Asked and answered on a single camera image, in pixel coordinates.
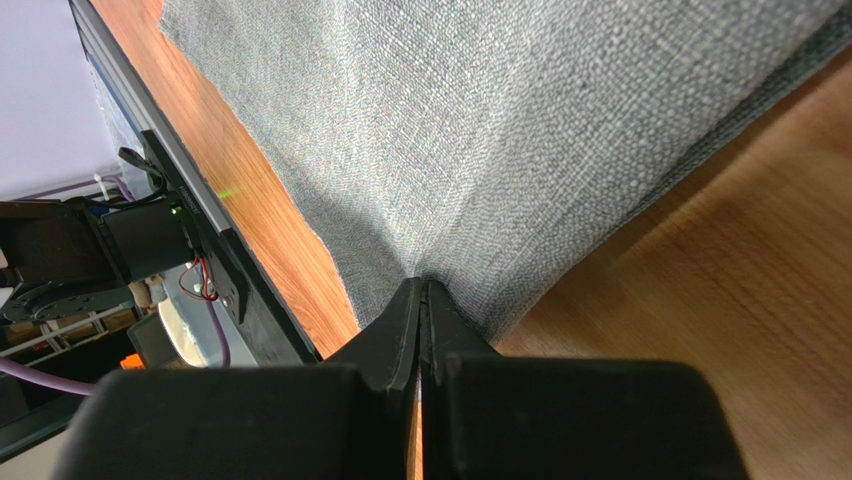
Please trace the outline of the grey cloth napkin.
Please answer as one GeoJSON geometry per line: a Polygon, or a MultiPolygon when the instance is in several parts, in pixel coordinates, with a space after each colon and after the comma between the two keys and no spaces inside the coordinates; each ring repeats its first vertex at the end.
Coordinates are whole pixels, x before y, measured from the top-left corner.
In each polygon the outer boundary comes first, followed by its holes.
{"type": "Polygon", "coordinates": [[[851,40],[847,1],[167,1],[367,326],[489,340],[851,40]]]}

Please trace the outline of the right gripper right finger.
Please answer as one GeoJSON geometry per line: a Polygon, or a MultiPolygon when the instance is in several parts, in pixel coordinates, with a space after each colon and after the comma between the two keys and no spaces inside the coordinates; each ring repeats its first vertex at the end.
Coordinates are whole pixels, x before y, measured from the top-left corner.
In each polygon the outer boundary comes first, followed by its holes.
{"type": "Polygon", "coordinates": [[[472,328],[446,287],[437,280],[422,285],[420,373],[423,477],[455,479],[453,426],[455,400],[449,391],[453,355],[494,356],[496,350],[472,328]]]}

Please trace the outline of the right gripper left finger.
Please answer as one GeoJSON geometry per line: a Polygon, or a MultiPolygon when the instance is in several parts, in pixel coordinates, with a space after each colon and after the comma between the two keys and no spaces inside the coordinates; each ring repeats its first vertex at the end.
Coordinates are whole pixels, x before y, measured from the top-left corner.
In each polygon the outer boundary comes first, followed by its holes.
{"type": "Polygon", "coordinates": [[[404,280],[384,310],[327,358],[358,374],[346,427],[346,475],[406,479],[420,353],[422,280],[404,280]]]}

